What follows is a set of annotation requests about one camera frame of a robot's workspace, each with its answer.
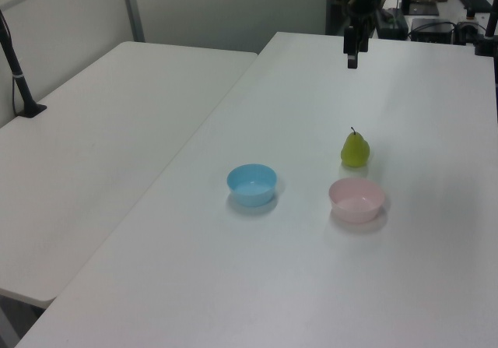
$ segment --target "floor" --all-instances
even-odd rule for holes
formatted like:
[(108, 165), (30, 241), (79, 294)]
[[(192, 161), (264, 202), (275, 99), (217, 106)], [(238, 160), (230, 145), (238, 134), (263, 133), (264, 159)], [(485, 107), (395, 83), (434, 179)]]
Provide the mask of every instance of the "floor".
[(0, 348), (14, 348), (43, 311), (0, 296)]

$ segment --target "pear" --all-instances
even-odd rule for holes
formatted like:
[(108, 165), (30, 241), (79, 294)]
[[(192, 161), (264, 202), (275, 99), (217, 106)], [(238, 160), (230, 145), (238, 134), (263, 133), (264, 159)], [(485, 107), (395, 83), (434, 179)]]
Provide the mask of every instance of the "pear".
[(352, 133), (348, 135), (341, 151), (342, 163), (348, 167), (362, 167), (368, 161), (370, 155), (370, 146), (365, 139), (352, 129)]

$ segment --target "bowl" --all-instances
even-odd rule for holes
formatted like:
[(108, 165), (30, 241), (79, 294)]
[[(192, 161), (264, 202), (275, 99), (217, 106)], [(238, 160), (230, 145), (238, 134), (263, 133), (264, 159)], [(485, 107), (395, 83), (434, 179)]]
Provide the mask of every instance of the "bowl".
[(346, 222), (373, 220), (386, 199), (382, 188), (365, 178), (343, 178), (330, 186), (332, 212)]
[(263, 206), (275, 194), (277, 174), (272, 168), (249, 163), (233, 169), (226, 178), (233, 198), (243, 206)]

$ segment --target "white wall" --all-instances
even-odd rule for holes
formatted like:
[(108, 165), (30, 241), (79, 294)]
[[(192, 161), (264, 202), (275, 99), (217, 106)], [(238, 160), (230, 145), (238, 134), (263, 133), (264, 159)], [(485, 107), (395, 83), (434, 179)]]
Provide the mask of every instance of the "white wall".
[[(35, 101), (122, 41), (133, 39), (125, 0), (26, 0), (3, 13)], [(2, 51), (0, 126), (13, 118), (11, 85)], [(22, 102), (17, 103), (22, 109)]]
[(137, 0), (146, 41), (259, 53), (277, 31), (325, 32), (326, 0)]

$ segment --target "white table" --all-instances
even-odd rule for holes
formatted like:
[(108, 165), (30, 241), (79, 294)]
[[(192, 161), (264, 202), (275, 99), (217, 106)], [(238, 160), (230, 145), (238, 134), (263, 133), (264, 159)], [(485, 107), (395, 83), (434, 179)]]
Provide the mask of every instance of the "white table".
[(0, 294), (58, 296), (255, 59), (124, 43), (0, 130)]
[[(493, 3), (493, 0), (487, 0), (490, 4)], [(401, 8), (402, 0), (386, 0), (383, 8), (396, 8), (398, 4), (398, 8)], [(438, 16), (405, 16), (406, 23), (408, 24), (409, 31), (412, 30), (412, 21), (415, 18), (423, 18), (423, 19), (449, 19), (452, 23), (458, 23), (460, 21), (466, 21), (467, 10), (464, 9), (464, 5), (460, 0), (448, 0), (447, 2), (438, 2), (437, 9), (439, 10)], [(479, 25), (486, 28), (488, 25), (489, 13), (476, 13), (474, 21), (478, 22)], [(484, 29), (479, 28), (479, 32), (484, 34)]]
[[(370, 43), (352, 70), (340, 37), (277, 33), (18, 348), (493, 346), (492, 59)], [(368, 168), (341, 166), (351, 125)], [(251, 162), (278, 198), (242, 209)], [(331, 216), (346, 175), (386, 191), (375, 221)]]

